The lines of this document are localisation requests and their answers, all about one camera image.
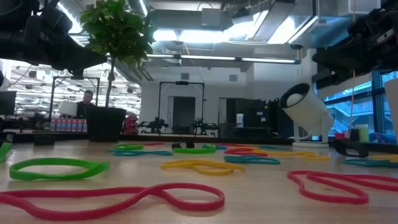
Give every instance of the wooden table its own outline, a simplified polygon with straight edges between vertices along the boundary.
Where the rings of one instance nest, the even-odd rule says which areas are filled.
[[[155,197],[146,197],[131,208],[108,217],[83,222],[65,223],[397,223],[398,192],[357,186],[369,193],[367,205],[325,203],[299,194],[295,183],[286,178],[290,170],[320,170],[327,172],[382,174],[397,177],[394,169],[364,168],[341,164],[344,159],[333,150],[330,161],[308,161],[302,158],[278,158],[281,165],[246,165],[245,172],[236,171],[226,176],[208,176],[190,169],[161,170],[160,165],[174,159],[202,158],[222,161],[223,153],[209,155],[182,155],[173,157],[141,156],[113,157],[105,152],[113,144],[87,141],[60,141],[55,147],[33,147],[16,144],[0,169],[0,190],[20,189],[100,189],[119,186],[152,186],[166,182],[193,182],[210,185],[224,191],[226,204],[214,212],[187,212],[171,207]],[[165,146],[146,147],[170,149]],[[109,171],[87,180],[24,182],[9,178],[8,167],[18,161],[35,157],[71,157],[92,161],[110,161]],[[73,167],[30,167],[27,170],[59,173],[75,172]],[[324,194],[348,195],[338,189],[306,180],[306,187]],[[191,190],[171,190],[185,200],[214,200],[208,193]],[[31,198],[36,205],[53,210],[86,210],[120,202],[128,195],[95,198]],[[39,220],[23,210],[0,204],[0,223],[53,223]]]

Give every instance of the doorway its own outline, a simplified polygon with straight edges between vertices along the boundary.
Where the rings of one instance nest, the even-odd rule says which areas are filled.
[[[175,96],[173,103],[173,133],[191,134],[195,122],[195,97]]]

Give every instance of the window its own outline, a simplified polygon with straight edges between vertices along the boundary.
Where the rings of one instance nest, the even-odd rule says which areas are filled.
[[[386,75],[381,75],[381,83],[382,83],[382,87],[384,87],[385,82],[395,79],[398,77],[398,72],[390,72]]]
[[[333,127],[329,130],[329,136],[348,131],[351,121],[351,101],[330,104],[326,107],[335,120]],[[352,127],[354,128],[357,124],[367,124],[369,133],[374,132],[372,97],[354,100]]]
[[[365,93],[365,92],[368,92],[368,91],[371,91],[371,90],[372,90],[372,82],[368,81],[366,83],[362,83],[360,85],[357,85],[354,88],[354,95],[357,94],[357,93]],[[344,90],[344,91],[341,91],[341,92],[336,93],[334,95],[326,97],[325,98],[325,102],[326,101],[330,101],[330,100],[340,99],[340,98],[343,98],[343,97],[346,97],[346,96],[351,96],[352,93],[353,93],[353,89],[349,88],[347,90]]]
[[[388,106],[387,96],[386,94],[382,95],[383,98],[383,128],[384,134],[389,134],[395,136],[394,127],[392,125],[392,118],[390,107]]]

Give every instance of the man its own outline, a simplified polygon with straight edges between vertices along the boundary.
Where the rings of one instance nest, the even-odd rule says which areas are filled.
[[[94,93],[90,90],[85,91],[85,95],[83,97],[83,101],[77,103],[77,111],[76,111],[76,118],[86,118],[85,116],[85,108],[95,106],[91,103],[93,100]]]

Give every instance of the computer monitor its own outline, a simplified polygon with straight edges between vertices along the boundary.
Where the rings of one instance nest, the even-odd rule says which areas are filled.
[[[0,115],[13,115],[17,91],[0,91]]]

